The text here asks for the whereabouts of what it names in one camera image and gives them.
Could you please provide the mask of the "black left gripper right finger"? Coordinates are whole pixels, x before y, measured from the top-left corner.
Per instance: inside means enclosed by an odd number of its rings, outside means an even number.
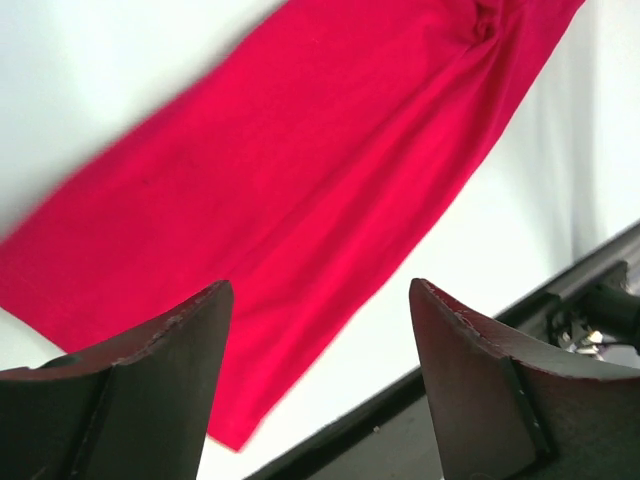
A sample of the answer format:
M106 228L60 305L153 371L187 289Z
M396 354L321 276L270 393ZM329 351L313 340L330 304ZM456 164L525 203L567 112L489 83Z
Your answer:
M423 279L409 301L448 479L635 479L639 373L569 353Z

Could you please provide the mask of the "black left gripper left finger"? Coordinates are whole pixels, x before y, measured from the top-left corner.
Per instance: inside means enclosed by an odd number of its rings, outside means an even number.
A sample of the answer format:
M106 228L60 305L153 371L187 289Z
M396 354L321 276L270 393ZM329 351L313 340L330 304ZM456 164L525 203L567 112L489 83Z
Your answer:
M220 281L107 341L3 371L2 477L194 478L232 307Z

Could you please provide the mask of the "crimson red t-shirt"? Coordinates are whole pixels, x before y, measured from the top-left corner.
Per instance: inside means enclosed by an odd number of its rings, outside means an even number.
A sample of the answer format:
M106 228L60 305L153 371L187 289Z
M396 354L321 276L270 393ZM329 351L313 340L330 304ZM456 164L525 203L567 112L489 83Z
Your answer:
M578 9L285 3L2 244L2 307L73 351L230 281L208 431L241 449L445 212Z

